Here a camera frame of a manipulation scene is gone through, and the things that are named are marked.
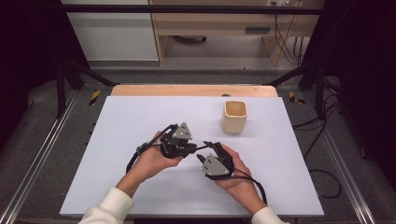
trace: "white cabinet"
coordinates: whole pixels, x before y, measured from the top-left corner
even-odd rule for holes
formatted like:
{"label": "white cabinet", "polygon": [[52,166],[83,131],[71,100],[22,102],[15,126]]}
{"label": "white cabinet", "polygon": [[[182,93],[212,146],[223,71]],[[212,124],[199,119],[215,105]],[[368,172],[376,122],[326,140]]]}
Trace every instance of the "white cabinet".
{"label": "white cabinet", "polygon": [[[62,0],[64,4],[147,5],[147,0]],[[158,61],[148,13],[67,13],[88,61]]]}

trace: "left hand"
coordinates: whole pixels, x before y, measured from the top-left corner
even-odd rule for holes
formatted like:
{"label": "left hand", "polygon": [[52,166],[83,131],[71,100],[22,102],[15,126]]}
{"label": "left hand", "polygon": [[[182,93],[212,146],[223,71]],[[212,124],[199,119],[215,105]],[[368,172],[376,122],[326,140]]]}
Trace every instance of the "left hand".
{"label": "left hand", "polygon": [[134,166],[120,180],[116,188],[121,189],[132,197],[141,183],[168,167],[177,166],[182,159],[182,157],[165,158],[159,146],[149,147],[138,157]]}

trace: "wooden cup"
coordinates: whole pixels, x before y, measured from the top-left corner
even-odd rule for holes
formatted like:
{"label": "wooden cup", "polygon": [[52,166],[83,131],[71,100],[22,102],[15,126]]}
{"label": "wooden cup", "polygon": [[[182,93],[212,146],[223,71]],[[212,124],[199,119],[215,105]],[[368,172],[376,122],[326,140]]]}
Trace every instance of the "wooden cup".
{"label": "wooden cup", "polygon": [[248,117],[248,110],[243,101],[226,101],[221,117],[221,129],[225,133],[241,133]]}

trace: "hand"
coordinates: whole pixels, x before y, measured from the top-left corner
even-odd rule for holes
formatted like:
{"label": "hand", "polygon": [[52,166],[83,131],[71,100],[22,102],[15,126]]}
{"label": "hand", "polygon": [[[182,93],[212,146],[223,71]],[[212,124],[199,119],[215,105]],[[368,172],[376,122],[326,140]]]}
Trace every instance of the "hand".
{"label": "hand", "polygon": [[[246,176],[238,170],[251,176],[249,169],[239,158],[239,154],[223,144],[221,144],[221,146],[233,158],[233,166],[235,168],[233,176]],[[254,215],[259,210],[267,206],[267,204],[265,204],[259,197],[259,194],[254,187],[254,183],[250,180],[229,179],[216,180],[215,182],[219,187],[231,194],[237,202],[241,203],[251,215]]]}
{"label": "hand", "polygon": [[133,197],[141,183],[168,167],[177,166],[182,159],[182,157],[167,159],[161,153],[159,146],[149,147],[138,157],[134,166],[120,180],[116,188]]}

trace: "person's arm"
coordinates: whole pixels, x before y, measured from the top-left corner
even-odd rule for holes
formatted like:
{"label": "person's arm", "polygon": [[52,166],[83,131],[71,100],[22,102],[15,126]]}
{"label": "person's arm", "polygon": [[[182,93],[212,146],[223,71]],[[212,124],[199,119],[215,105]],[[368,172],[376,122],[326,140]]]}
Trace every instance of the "person's arm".
{"label": "person's arm", "polygon": [[99,205],[90,208],[79,223],[122,223],[134,206],[132,198],[139,185],[161,170],[177,166],[181,159],[167,159],[159,147],[150,147],[139,156],[117,186],[108,191]]}
{"label": "person's arm", "polygon": [[[251,176],[249,169],[239,158],[239,154],[229,147],[222,145],[233,158],[234,176],[245,176],[242,171]],[[253,224],[284,224],[275,212],[260,198],[254,183],[246,179],[216,180],[216,184],[227,191],[237,202],[241,203],[253,216]]]}

